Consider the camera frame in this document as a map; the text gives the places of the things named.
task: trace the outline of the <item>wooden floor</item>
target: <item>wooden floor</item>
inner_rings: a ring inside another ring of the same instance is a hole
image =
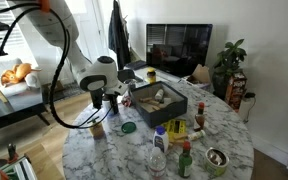
[[[66,123],[72,123],[79,113],[91,102],[89,93],[56,102],[58,115]],[[41,144],[59,171],[63,173],[62,148],[68,129],[57,124],[51,113],[43,114],[51,123],[46,127],[38,117],[0,130],[0,157],[7,153],[6,145],[15,143],[18,151],[25,152],[30,147]],[[263,153],[255,150],[252,180],[288,180],[286,167]]]

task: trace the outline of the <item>orange stuffed animal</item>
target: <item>orange stuffed animal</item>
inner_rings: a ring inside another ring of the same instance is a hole
[[[6,86],[8,83],[17,84],[32,71],[40,70],[32,69],[31,64],[29,63],[16,64],[13,66],[13,70],[5,70],[3,72],[3,74],[0,76],[0,85]]]

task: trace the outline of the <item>round marble table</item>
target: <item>round marble table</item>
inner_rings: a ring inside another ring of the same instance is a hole
[[[247,128],[239,116],[214,95],[182,83],[168,83],[188,98],[187,132],[193,132],[197,105],[205,103],[206,137],[192,142],[192,174],[189,179],[212,179],[203,168],[203,155],[210,147],[225,152],[230,158],[226,172],[216,179],[251,179],[253,147]],[[106,136],[94,140],[88,129],[70,130],[63,147],[63,167],[66,179],[150,179],[148,158],[153,148],[154,130],[133,108],[119,105],[120,113],[103,121]],[[95,110],[89,105],[75,120],[83,122]],[[100,118],[105,112],[100,110]],[[132,121],[137,129],[131,134],[121,131],[123,123]],[[166,173],[163,179],[180,179],[177,174],[178,158],[182,147],[174,146],[167,154]]]

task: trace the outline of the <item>red bottle cap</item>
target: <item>red bottle cap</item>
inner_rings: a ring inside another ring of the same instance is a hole
[[[183,149],[185,149],[185,150],[190,150],[191,149],[191,144],[190,144],[189,141],[184,141]]]
[[[198,103],[198,108],[204,109],[204,103],[203,102]]]

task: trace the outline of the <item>television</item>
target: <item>television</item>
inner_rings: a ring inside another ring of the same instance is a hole
[[[212,24],[147,24],[146,64],[178,77],[205,65]]]

